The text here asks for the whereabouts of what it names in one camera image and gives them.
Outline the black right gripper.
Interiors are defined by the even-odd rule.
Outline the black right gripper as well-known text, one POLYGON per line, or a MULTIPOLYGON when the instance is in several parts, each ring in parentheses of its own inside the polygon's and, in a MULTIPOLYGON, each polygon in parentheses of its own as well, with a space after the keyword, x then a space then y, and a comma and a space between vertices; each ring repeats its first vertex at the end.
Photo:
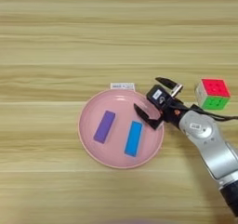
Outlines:
MULTIPOLYGON (((168 78, 156 77, 155 80, 161 83, 163 86, 169 88, 171 90, 170 95, 172 97, 175 97, 183 88, 183 85, 178 84, 168 78)), ((159 114, 157 119, 152 119, 149 114, 140 108, 140 106, 134 104, 134 109, 137 115, 153 130, 156 130, 163 121, 174 126, 178 126, 182 117, 189 110, 189 108, 186 107, 179 99, 172 99, 171 101, 168 101, 168 103, 165 103, 160 108, 160 110, 158 110, 154 105, 152 105, 152 107, 159 114)))

